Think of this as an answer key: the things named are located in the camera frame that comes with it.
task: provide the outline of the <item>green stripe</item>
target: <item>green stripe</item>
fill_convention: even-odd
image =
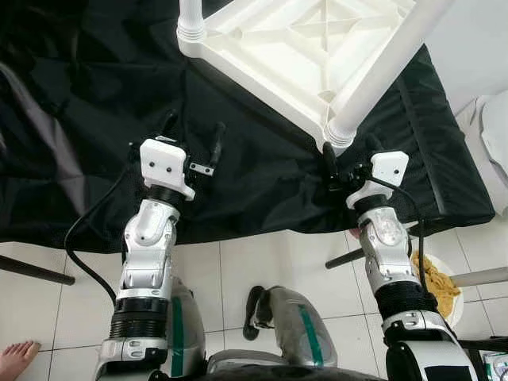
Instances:
[[[173,309],[173,357],[171,358],[171,377],[183,376],[183,319],[180,298],[171,300]]]
[[[316,331],[312,325],[312,320],[310,320],[310,315],[303,304],[298,304],[298,308],[300,309],[300,316],[302,316],[303,325],[307,331],[307,337],[309,337],[309,345],[310,350],[312,351],[312,360],[314,361],[314,365],[322,367],[323,354],[321,353],[321,347],[319,346],[318,337],[316,336]]]

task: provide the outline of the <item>food on plate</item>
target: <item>food on plate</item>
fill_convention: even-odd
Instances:
[[[418,252],[413,255],[412,261],[418,276],[420,276]],[[437,310],[443,318],[447,318],[452,313],[453,298],[460,294],[460,290],[455,287],[450,277],[439,272],[426,256],[423,257],[423,268],[425,269],[427,288],[437,299]]]

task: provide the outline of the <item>white tile floor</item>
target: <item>white tile floor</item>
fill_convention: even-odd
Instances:
[[[198,301],[209,354],[224,348],[280,353],[272,332],[263,331],[253,342],[244,340],[241,332],[250,288],[279,284],[303,293],[316,306],[333,337],[340,366],[386,377],[381,317],[364,261],[332,271],[324,267],[328,259],[357,247],[348,233],[279,232],[177,247],[174,269]],[[427,239],[426,247],[457,273],[506,266],[508,223],[496,218],[487,225],[440,233]],[[0,347],[26,339],[42,344],[43,352],[20,380],[89,381],[112,312],[104,291],[62,251],[7,243],[0,244],[0,253],[76,277],[74,286],[61,287],[0,271]],[[119,255],[80,256],[117,288]],[[508,335],[508,284],[470,287],[464,296],[464,315],[456,327],[460,337]]]

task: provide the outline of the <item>black fabric backdrop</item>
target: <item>black fabric backdrop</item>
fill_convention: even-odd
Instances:
[[[205,13],[227,2],[206,0]],[[0,7],[0,60],[62,125],[40,131],[0,75],[0,240],[61,248],[72,222],[120,173],[129,142],[162,131],[171,110],[180,117],[170,136],[185,140],[198,162],[210,158],[214,125],[228,126],[215,177],[198,179],[195,201],[182,210],[180,244],[355,225],[345,194],[327,192],[325,166],[309,136],[210,65],[181,56],[176,0]],[[362,123],[339,160],[342,171],[367,158],[368,133],[410,155],[402,187],[421,206],[427,233],[493,217],[425,47]],[[61,152],[71,152],[72,171],[62,168]],[[144,193],[137,167],[81,229],[77,249],[119,250]],[[403,221],[414,220],[406,200],[395,195],[391,203]]]

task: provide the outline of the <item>white wall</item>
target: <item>white wall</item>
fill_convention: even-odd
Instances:
[[[426,42],[454,113],[508,89],[508,0],[455,0]]]

